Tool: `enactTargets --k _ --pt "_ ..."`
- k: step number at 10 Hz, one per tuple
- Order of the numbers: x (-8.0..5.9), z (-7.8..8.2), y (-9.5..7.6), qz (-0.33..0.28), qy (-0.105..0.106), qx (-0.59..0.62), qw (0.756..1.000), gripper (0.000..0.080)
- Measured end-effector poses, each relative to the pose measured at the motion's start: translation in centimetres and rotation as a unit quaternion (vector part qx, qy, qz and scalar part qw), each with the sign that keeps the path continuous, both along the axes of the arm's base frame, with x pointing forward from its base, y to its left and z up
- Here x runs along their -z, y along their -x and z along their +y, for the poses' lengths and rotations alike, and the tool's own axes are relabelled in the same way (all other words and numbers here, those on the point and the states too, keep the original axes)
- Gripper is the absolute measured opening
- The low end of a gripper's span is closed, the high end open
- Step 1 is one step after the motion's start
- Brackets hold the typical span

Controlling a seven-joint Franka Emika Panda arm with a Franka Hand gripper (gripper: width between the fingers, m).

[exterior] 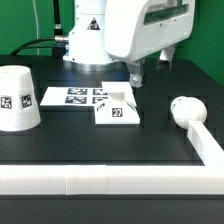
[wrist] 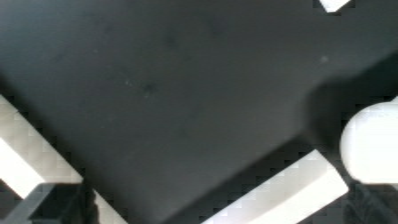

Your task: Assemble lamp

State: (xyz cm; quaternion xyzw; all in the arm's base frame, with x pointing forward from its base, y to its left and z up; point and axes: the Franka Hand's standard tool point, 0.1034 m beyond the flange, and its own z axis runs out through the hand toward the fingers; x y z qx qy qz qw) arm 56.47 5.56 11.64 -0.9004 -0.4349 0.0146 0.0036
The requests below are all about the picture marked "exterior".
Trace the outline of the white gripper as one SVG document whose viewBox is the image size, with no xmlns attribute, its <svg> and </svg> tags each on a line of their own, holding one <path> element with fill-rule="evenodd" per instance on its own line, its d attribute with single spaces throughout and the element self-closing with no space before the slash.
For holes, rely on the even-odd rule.
<svg viewBox="0 0 224 224">
<path fill-rule="evenodd" d="M 105 49 L 113 59 L 132 62 L 132 87 L 143 85 L 145 56 L 162 49 L 156 69 L 171 69 L 175 44 L 192 32 L 194 10 L 195 0 L 107 0 Z"/>
</svg>

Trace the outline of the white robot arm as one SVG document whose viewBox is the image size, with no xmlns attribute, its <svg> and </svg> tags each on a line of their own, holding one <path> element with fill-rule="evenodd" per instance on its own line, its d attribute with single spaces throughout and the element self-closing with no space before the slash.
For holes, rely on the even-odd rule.
<svg viewBox="0 0 224 224">
<path fill-rule="evenodd" d="M 192 32 L 195 0 L 75 0 L 75 22 L 64 63 L 84 71 L 127 65 L 129 82 L 143 84 L 146 56 L 160 54 L 168 71 L 178 42 Z"/>
</svg>

